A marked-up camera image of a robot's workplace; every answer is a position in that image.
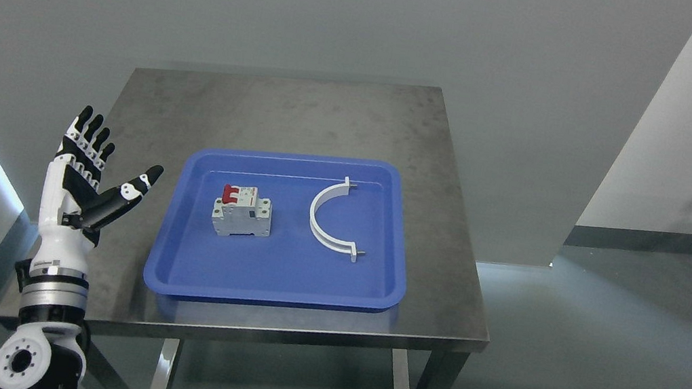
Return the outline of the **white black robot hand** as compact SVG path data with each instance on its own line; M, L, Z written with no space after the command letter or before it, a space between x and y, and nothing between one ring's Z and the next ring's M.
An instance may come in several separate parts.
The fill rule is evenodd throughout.
M69 124L47 166L37 224L41 243L28 265L32 277L85 278L87 256L100 243L101 229L140 204L164 173L164 167L156 164L101 190L108 156L115 150L103 119L85 106Z

